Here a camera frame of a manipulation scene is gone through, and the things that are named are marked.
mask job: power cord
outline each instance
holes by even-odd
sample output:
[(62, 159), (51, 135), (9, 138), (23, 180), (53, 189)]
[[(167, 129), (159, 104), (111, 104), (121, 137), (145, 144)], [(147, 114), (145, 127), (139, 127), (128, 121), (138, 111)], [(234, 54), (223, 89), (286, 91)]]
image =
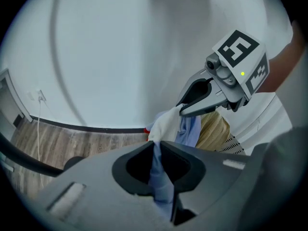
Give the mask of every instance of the power cord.
[[(40, 118), (40, 101), (42, 100), (42, 97), (38, 97), (38, 102), (39, 102), (39, 114), (38, 114), (38, 128), (39, 128), (39, 118)], [(38, 160), (40, 161), (40, 156), (39, 156), (39, 132), (38, 132)], [(39, 174), (40, 176), (40, 182), (42, 183), (42, 187), (44, 188), (44, 184), (43, 184), (43, 178), (42, 178), (42, 174)]]

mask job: wooden floor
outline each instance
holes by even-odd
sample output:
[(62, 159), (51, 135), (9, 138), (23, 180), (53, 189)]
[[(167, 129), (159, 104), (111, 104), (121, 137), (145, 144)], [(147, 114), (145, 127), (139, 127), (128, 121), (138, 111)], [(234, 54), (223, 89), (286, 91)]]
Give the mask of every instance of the wooden floor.
[[(40, 160), (48, 165), (63, 168), (73, 156), (89, 157), (98, 153), (121, 148), (126, 145), (146, 141), (147, 134), (110, 134), (91, 133), (60, 128), (43, 122), (39, 123)], [(18, 126), (11, 140), (18, 149), (38, 159), (37, 121), (26, 119)], [(42, 189), (40, 175), (21, 167), (9, 159), (6, 163), (14, 167), (14, 172), (6, 170), (14, 188), (30, 198), (35, 198)], [(43, 185), (52, 181), (52, 177), (42, 175)]]

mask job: white cloth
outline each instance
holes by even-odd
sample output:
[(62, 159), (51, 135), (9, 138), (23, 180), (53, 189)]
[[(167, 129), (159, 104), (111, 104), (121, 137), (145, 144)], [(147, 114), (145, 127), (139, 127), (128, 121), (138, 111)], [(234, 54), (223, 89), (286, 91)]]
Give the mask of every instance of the white cloth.
[(180, 110), (183, 106), (180, 104), (173, 107), (155, 121), (149, 134), (149, 141), (175, 141), (181, 121)]

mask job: person's arm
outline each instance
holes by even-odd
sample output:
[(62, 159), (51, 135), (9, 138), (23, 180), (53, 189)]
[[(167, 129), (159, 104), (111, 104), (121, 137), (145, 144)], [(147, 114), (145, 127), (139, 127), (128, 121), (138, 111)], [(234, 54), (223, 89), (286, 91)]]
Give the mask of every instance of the person's arm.
[(291, 42), (269, 60), (270, 73), (257, 92), (275, 92), (299, 61), (305, 47), (305, 39), (296, 21), (292, 22)]

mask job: blue cloth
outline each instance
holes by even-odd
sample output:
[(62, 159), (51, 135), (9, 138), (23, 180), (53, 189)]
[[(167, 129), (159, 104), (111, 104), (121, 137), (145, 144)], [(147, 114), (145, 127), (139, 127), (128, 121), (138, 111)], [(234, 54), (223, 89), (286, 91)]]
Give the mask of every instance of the blue cloth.
[[(160, 112), (156, 115), (157, 120), (163, 113)], [(151, 131), (155, 122), (149, 124), (146, 129)], [(184, 144), (187, 146), (195, 147), (201, 131), (201, 117), (181, 117), (180, 127), (175, 139), (176, 143)], [(171, 220), (174, 186), (164, 171), (161, 163), (161, 150), (160, 142), (154, 143), (154, 152), (152, 160), (152, 168), (150, 171), (149, 185), (153, 188), (154, 201), (162, 216)]]

